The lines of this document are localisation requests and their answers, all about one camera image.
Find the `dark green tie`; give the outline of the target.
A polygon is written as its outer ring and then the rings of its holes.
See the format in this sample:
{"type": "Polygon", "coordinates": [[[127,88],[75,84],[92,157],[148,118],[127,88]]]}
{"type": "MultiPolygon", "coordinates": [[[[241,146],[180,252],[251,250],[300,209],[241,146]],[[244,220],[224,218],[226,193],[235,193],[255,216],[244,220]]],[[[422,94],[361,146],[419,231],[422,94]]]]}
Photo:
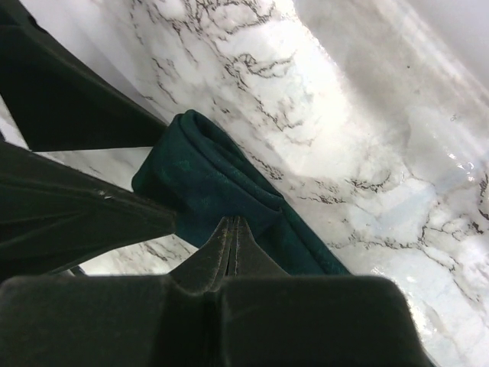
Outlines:
{"type": "Polygon", "coordinates": [[[197,248],[223,217],[242,216],[256,243],[287,273],[348,273],[233,140],[194,110],[174,117],[131,185],[176,211],[176,235],[197,248]]]}

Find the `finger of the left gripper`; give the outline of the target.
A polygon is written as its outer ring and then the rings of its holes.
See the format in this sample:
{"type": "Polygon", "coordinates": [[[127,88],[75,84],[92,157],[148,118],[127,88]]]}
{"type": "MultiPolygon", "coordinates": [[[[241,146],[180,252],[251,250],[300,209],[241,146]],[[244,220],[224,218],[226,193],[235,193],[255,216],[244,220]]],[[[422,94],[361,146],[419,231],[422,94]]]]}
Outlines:
{"type": "Polygon", "coordinates": [[[175,230],[174,211],[2,142],[2,280],[65,271],[175,230]]]}
{"type": "Polygon", "coordinates": [[[1,97],[33,151],[150,147],[166,129],[41,28],[19,1],[1,3],[1,97]]]}

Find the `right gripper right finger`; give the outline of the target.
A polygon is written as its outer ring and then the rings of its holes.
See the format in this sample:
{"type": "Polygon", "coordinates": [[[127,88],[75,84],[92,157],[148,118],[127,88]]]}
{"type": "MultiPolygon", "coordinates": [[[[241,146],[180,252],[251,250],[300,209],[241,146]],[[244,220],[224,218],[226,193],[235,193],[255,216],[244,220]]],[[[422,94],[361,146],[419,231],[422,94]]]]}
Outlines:
{"type": "Polygon", "coordinates": [[[428,366],[405,297],[375,276],[290,276],[246,221],[222,220],[224,278],[209,299],[220,366],[428,366]]]}

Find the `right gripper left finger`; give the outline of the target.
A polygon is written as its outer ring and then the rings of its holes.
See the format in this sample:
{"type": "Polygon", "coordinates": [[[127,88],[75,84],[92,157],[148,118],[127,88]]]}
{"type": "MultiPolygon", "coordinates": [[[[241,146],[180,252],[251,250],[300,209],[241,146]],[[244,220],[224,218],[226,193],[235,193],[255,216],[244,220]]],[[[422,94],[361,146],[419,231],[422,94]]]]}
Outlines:
{"type": "Polygon", "coordinates": [[[220,366],[216,291],[234,221],[167,275],[15,277],[1,286],[3,366],[220,366]]]}

